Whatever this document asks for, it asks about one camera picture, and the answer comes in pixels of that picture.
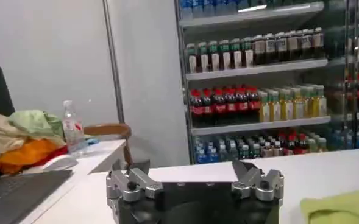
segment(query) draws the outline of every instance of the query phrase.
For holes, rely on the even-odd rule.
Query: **white counter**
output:
[[[284,205],[280,223],[304,223],[299,203],[303,198],[322,198],[359,189],[359,150],[256,159],[265,172],[285,176]],[[106,205],[105,176],[87,176],[35,223],[114,223]],[[151,169],[157,181],[236,181],[231,163]]]

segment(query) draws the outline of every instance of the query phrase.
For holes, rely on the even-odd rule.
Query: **red cloth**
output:
[[[51,160],[55,157],[67,154],[67,153],[68,153],[68,148],[67,148],[67,145],[65,145],[64,147],[54,150],[47,157],[43,158],[42,160],[38,161],[37,163],[33,163],[29,167],[45,165],[49,160]]]

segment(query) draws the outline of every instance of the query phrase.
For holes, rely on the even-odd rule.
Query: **laptop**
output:
[[[61,170],[0,177],[0,224],[22,221],[71,174],[71,170]]]

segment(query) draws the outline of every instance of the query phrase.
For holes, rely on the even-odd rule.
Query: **green cloth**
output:
[[[323,199],[303,199],[301,211],[308,224],[359,224],[359,191]]]
[[[46,138],[60,147],[65,145],[62,120],[57,116],[40,110],[16,111],[9,122],[32,138]]]

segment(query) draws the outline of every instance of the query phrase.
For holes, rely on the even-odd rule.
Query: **yellow-green cloth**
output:
[[[359,224],[359,191],[323,199],[303,199],[301,211],[308,224]]]

